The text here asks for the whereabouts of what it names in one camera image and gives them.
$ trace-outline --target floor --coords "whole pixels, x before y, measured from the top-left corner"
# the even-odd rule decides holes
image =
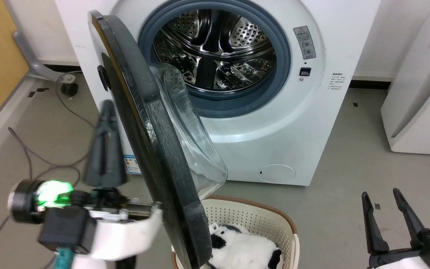
[[[97,108],[87,84],[82,78],[77,82],[79,93],[72,99],[63,99],[70,108],[95,122]],[[86,153],[91,128],[63,109],[53,85],[48,87],[51,90],[36,92],[22,121],[8,127],[13,127],[29,148],[48,160],[70,163]],[[227,182],[216,194],[261,202],[288,213],[299,233],[302,269],[367,267],[360,199],[363,191],[380,204],[380,210],[375,212],[377,223],[391,249],[408,247],[407,228],[396,209],[392,188],[403,191],[430,228],[430,155],[390,152],[379,113],[386,94],[385,90],[348,91],[309,187]],[[31,159],[35,175],[48,168],[36,158]],[[28,177],[24,153],[9,137],[0,150],[0,223],[7,216],[7,194]],[[67,169],[42,177],[70,182],[76,178],[77,174]],[[121,191],[150,201],[142,177],[130,179]],[[0,269],[39,269],[46,264],[52,253],[36,243],[38,231],[36,225],[9,221],[0,233]],[[140,255],[137,268],[172,268],[170,243],[164,231],[154,247]]]

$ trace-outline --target gray cable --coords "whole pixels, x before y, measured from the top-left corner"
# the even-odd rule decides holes
[[[55,91],[56,91],[56,95],[57,98],[59,99],[59,101],[61,102],[61,104],[63,105],[63,107],[65,107],[65,109],[67,109],[67,111],[69,111],[70,113],[74,114],[76,117],[78,117],[79,119],[82,119],[83,121],[85,121],[87,124],[89,124],[91,127],[94,128],[94,124],[92,124],[90,121],[88,121],[87,119],[85,119],[84,117],[80,116],[79,114],[77,114],[76,112],[72,111],[69,107],[67,107],[67,105],[64,103],[64,101],[61,99],[61,96],[59,95],[59,91],[58,91],[58,82],[61,80],[61,78],[65,75],[68,74],[74,74],[74,73],[82,73],[81,71],[72,71],[72,72],[67,72],[64,73],[62,75],[60,75],[58,77],[58,79],[56,80],[56,82],[54,83],[55,85]],[[77,179],[76,181],[72,184],[73,187],[75,187],[79,181],[81,180],[81,172],[80,170],[75,167],[75,165],[79,164],[80,162],[82,162],[89,153],[86,153],[84,156],[82,156],[79,160],[76,160],[74,163],[70,163],[70,164],[64,164],[64,165],[59,165],[59,164],[55,164],[55,163],[51,163],[48,160],[44,159],[43,157],[41,157],[40,155],[38,155],[36,152],[32,151],[30,148],[27,147],[27,145],[25,145],[25,143],[21,140],[21,138],[19,138],[19,136],[16,134],[16,132],[11,128],[8,127],[7,130],[11,133],[11,135],[16,138],[17,142],[21,145],[22,150],[24,151],[24,154],[26,155],[26,158],[28,160],[28,164],[29,164],[29,179],[39,179],[39,177],[41,177],[42,175],[46,174],[49,171],[58,169],[58,168],[68,168],[68,169],[72,169],[75,170],[77,172]],[[51,167],[49,167],[48,169],[46,169],[45,171],[41,172],[39,175],[37,175],[36,177],[33,178],[32,176],[32,162],[31,162],[31,158],[29,157],[29,153],[31,153],[32,155],[36,156],[39,160],[42,160],[43,162],[45,162],[46,164],[50,165]],[[7,221],[9,220],[10,216],[7,216],[0,224],[0,232],[3,229],[4,225],[7,223]],[[54,262],[56,256],[54,255],[52,257],[52,259],[46,264],[44,265],[41,269],[48,269],[49,266]]]

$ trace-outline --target label sticker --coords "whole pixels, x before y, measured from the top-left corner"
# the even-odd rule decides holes
[[[333,73],[330,79],[330,85],[328,86],[328,89],[342,90],[343,83],[345,83],[345,81],[346,81],[346,77],[343,75],[343,73]]]
[[[208,226],[208,230],[210,231],[210,235],[213,235],[215,232],[217,232],[219,229],[218,224],[216,222],[210,224]]]
[[[126,172],[131,175],[142,175],[138,167],[137,160],[134,155],[124,155]]]
[[[313,59],[316,58],[316,52],[314,51],[313,39],[309,33],[307,26],[293,28],[293,31],[298,38],[298,43],[300,43],[300,49],[302,50],[303,59]]]

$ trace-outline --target white wall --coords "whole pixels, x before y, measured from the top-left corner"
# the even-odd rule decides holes
[[[54,0],[5,0],[5,4],[43,63],[79,65]]]
[[[77,65],[54,0],[5,1],[39,59]],[[391,81],[429,9],[430,0],[381,0],[354,78]]]
[[[354,78],[391,81],[429,10],[430,0],[381,0]]]

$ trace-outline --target green led light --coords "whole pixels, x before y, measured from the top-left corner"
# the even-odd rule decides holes
[[[69,182],[50,180],[39,187],[38,204],[45,207],[64,207],[70,204],[69,194],[74,188]]]

